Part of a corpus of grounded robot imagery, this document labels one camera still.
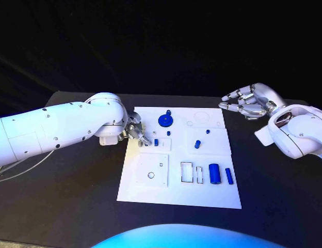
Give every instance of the white board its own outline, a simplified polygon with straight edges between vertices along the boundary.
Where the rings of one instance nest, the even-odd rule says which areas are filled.
[[[158,118],[166,110],[171,110],[174,124],[163,128]],[[128,141],[117,201],[241,209],[221,109],[135,107],[135,112],[142,117],[152,145],[138,147],[136,140]],[[199,149],[194,148],[197,140],[201,141]],[[192,182],[181,181],[181,163],[186,162],[191,163],[186,175],[191,175],[191,168]],[[214,163],[220,165],[220,184],[209,183],[208,165]],[[234,184],[227,182],[225,168],[231,170]]]

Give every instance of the white cable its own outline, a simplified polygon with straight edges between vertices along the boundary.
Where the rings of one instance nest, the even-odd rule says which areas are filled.
[[[2,173],[4,171],[7,171],[8,169],[11,169],[15,165],[18,165],[25,159],[21,159],[20,161],[17,161],[10,167],[4,168],[0,170],[0,173]]]
[[[0,180],[0,182],[2,182],[2,181],[5,181],[5,180],[8,180],[8,179],[11,179],[11,178],[14,178],[14,177],[17,177],[17,176],[20,176],[21,174],[24,174],[25,172],[28,172],[46,159],[47,159],[47,157],[51,155],[51,153],[53,153],[53,151],[50,151],[50,153],[46,155],[46,157],[41,159],[41,161],[35,164],[35,165],[33,165],[25,171],[23,171],[21,173],[18,173],[17,175],[14,175],[12,177],[8,177],[8,178],[5,178],[5,179],[2,179],[2,180]]]

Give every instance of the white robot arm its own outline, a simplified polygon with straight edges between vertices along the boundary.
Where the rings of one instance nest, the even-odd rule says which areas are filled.
[[[276,143],[293,159],[306,154],[322,158],[322,111],[297,104],[287,106],[276,91],[261,83],[235,90],[222,101],[235,97],[238,105],[221,102],[220,108],[240,112],[248,120],[270,116],[268,125],[254,133],[263,145]]]
[[[70,102],[0,118],[0,167],[34,155],[99,137],[115,145],[125,137],[151,144],[142,135],[140,117],[126,113],[119,97],[97,93],[86,102]]]

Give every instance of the black table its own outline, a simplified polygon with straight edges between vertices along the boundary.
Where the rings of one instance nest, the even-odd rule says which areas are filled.
[[[47,105],[83,101],[92,94],[57,92]],[[135,106],[217,107],[220,98],[119,95]],[[87,141],[57,150],[27,174],[0,183],[0,240],[56,247],[89,247],[133,228],[166,223],[220,227],[291,247],[322,246],[322,160],[293,160],[253,132],[267,118],[248,122],[224,111],[243,209],[117,202],[126,141]],[[46,155],[30,158],[2,178]]]

